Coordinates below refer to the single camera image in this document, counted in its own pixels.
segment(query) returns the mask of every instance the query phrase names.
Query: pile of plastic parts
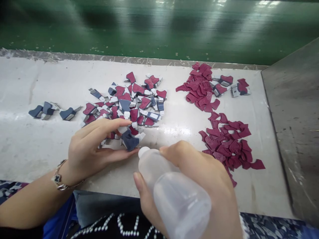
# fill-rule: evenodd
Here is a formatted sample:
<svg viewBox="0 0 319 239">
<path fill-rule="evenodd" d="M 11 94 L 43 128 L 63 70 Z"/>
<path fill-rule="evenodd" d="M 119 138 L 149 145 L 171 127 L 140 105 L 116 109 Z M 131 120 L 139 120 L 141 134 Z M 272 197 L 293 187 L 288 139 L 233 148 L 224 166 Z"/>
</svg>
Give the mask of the pile of plastic parts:
<svg viewBox="0 0 319 239">
<path fill-rule="evenodd" d="M 123 144 L 128 151 L 132 151 L 145 137 L 140 126 L 149 128 L 159 126 L 158 121 L 164 116 L 167 91 L 158 90 L 163 78 L 159 79 L 153 75 L 147 75 L 146 78 L 144 83 L 139 85 L 136 83 L 133 72 L 130 72 L 121 85 L 113 82 L 106 93 L 100 93 L 93 88 L 89 89 L 99 102 L 86 103 L 81 127 L 103 118 L 110 120 L 122 118 L 132 121 L 129 127 L 119 129 L 121 136 L 112 132 L 101 142 L 100 148 L 108 147 L 111 139 L 118 139 L 121 145 Z M 65 111 L 55 103 L 45 102 L 44 106 L 37 106 L 34 110 L 30 110 L 29 114 L 35 119 L 47 120 L 57 110 L 60 111 L 63 120 L 70 121 L 80 109 L 81 106 Z"/>
<path fill-rule="evenodd" d="M 253 162 L 252 150 L 247 141 L 242 139 L 251 135 L 248 124 L 229 121 L 224 113 L 214 112 L 220 101 L 212 97 L 215 95 L 219 98 L 229 89 L 232 89 L 233 97 L 250 95 L 249 85 L 245 79 L 240 79 L 232 86 L 232 76 L 222 75 L 220 78 L 212 78 L 211 67 L 204 63 L 199 65 L 197 62 L 192 68 L 188 80 L 177 87 L 176 91 L 189 92 L 186 96 L 187 102 L 194 103 L 201 111 L 211 113 L 208 120 L 212 124 L 212 129 L 207 128 L 206 132 L 203 130 L 199 132 L 208 148 L 203 152 L 212 155 L 225 166 L 235 187 L 237 182 L 234 181 L 230 170 L 234 171 L 240 166 L 243 169 L 265 169 L 265 167 L 260 159 Z"/>
</svg>

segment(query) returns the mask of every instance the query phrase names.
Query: fingernail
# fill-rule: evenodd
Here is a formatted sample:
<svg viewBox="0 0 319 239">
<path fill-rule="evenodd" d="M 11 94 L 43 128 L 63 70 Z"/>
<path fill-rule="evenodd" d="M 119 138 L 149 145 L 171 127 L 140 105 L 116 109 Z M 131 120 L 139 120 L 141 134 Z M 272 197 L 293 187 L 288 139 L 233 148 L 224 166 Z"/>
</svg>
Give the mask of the fingernail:
<svg viewBox="0 0 319 239">
<path fill-rule="evenodd" d="M 162 146 L 162 147 L 160 147 L 159 152 L 162 153 L 167 148 L 168 148 L 168 146 Z"/>
<path fill-rule="evenodd" d="M 134 178 L 134 182 L 135 182 L 135 186 L 136 186 L 137 190 L 139 192 L 142 192 L 143 187 L 142 187 L 142 180 L 141 180 L 140 173 L 134 172 L 133 178 Z"/>
</svg>

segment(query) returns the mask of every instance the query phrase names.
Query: left hand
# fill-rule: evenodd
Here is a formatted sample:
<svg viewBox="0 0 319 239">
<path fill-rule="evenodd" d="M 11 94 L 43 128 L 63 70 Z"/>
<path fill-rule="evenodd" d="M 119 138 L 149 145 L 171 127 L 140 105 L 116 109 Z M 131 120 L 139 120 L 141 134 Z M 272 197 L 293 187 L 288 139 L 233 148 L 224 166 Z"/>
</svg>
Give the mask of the left hand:
<svg viewBox="0 0 319 239">
<path fill-rule="evenodd" d="M 100 172 L 112 162 L 129 158 L 139 151 L 131 152 L 97 147 L 111 132 L 117 135 L 122 126 L 129 126 L 132 122 L 125 119 L 99 119 L 80 129 L 71 138 L 68 160 L 62 165 L 60 174 L 62 183 L 73 186 L 82 180 Z"/>
</svg>

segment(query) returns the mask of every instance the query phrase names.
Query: hand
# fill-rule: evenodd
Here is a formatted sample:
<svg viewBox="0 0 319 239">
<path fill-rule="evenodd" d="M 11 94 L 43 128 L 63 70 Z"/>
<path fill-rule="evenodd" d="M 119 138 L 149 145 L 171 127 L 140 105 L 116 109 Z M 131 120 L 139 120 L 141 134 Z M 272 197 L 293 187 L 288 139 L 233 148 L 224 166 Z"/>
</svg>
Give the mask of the hand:
<svg viewBox="0 0 319 239">
<path fill-rule="evenodd" d="M 225 167 L 212 156 L 197 151 L 186 141 L 161 147 L 160 153 L 180 171 L 198 183 L 212 201 L 210 221 L 202 238 L 243 238 L 237 201 L 232 182 Z M 164 223 L 156 209 L 152 194 L 140 173 L 134 173 L 140 193 L 141 207 L 147 219 L 166 237 Z"/>
<path fill-rule="evenodd" d="M 125 119 L 99 119 L 77 131 L 70 142 L 68 160 L 60 169 L 62 183 L 68 186 L 76 185 L 100 172 L 110 163 L 127 159 L 137 153 L 139 149 L 127 152 L 97 148 L 106 137 L 110 136 L 111 132 L 121 135 L 117 129 L 130 124 L 132 122 Z"/>
</svg>

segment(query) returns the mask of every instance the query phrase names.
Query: pile of maroon pieces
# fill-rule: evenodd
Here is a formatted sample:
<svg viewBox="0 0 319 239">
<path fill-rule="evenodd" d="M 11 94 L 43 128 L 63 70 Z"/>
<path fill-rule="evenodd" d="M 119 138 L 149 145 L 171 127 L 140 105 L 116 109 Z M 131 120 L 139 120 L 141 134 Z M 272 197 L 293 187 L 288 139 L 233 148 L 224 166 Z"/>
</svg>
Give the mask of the pile of maroon pieces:
<svg viewBox="0 0 319 239">
<path fill-rule="evenodd" d="M 229 121 L 224 113 L 218 114 L 213 111 L 217 110 L 220 101 L 216 99 L 211 103 L 214 94 L 209 83 L 212 81 L 211 67 L 204 63 L 199 65 L 197 62 L 192 68 L 194 70 L 191 71 L 188 80 L 177 87 L 176 91 L 188 91 L 187 102 L 195 103 L 201 111 L 211 113 L 208 120 L 212 124 L 212 129 L 206 129 L 208 134 L 203 130 L 199 132 L 208 148 L 203 152 L 212 155 L 225 166 L 235 187 L 237 182 L 233 180 L 229 170 L 234 171 L 241 165 L 243 169 L 265 169 L 264 164 L 260 159 L 256 159 L 253 163 L 252 150 L 247 141 L 241 139 L 251 135 L 248 124 Z"/>
</svg>

